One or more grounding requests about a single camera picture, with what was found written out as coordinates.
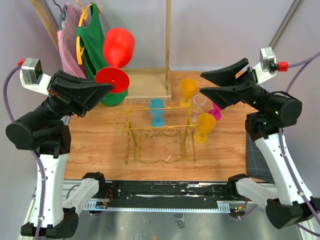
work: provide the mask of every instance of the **gray fabric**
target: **gray fabric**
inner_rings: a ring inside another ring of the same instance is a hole
[[[275,183],[264,156],[249,134],[246,134],[246,173],[250,177]]]

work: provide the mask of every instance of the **blue cup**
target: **blue cup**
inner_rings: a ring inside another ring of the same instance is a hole
[[[160,98],[154,98],[149,102],[148,107],[151,109],[150,114],[153,117],[151,121],[152,126],[163,127],[165,125],[165,119],[163,118],[165,110],[161,108],[165,107],[165,102]]]

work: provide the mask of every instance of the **yellow cup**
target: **yellow cup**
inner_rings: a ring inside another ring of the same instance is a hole
[[[194,140],[199,144],[204,144],[208,141],[208,134],[214,129],[216,119],[210,113],[200,114],[198,116],[197,132],[194,134]]]
[[[190,107],[192,105],[191,97],[196,94],[197,82],[192,78],[185,78],[181,81],[181,94],[183,98],[180,100],[181,107]]]

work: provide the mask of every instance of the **gray wall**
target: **gray wall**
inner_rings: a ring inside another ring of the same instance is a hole
[[[320,51],[320,1],[305,0],[274,49],[278,61],[295,63]],[[289,92],[302,101],[302,114],[295,126],[285,129],[290,154],[316,197],[320,197],[320,57],[301,73]],[[298,68],[278,73],[267,82],[271,90],[285,91]]]
[[[41,58],[43,70],[47,74],[53,74],[60,68],[59,53],[29,1],[1,1],[0,15],[1,87],[9,71],[25,57]],[[17,73],[8,88],[15,118],[33,110],[44,99],[40,94],[22,88]],[[1,239],[15,240],[20,235],[20,227],[36,186],[37,169],[31,153],[16,150],[7,140],[5,128],[10,120],[2,91],[0,113],[0,233]]]
[[[87,6],[92,0],[81,0]],[[57,22],[60,11],[46,0]],[[56,0],[63,4],[65,0]],[[136,39],[128,67],[164,67],[166,0],[96,0],[106,33],[126,28]],[[211,70],[243,57],[259,61],[293,0],[172,0],[170,67]]]

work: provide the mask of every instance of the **pink shirt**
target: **pink shirt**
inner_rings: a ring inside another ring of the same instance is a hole
[[[76,53],[76,32],[81,14],[73,3],[67,2],[65,27],[57,32],[57,36],[63,71],[78,78],[86,79],[84,60],[82,58],[82,65],[78,65]],[[83,21],[82,26],[86,27],[85,21]]]

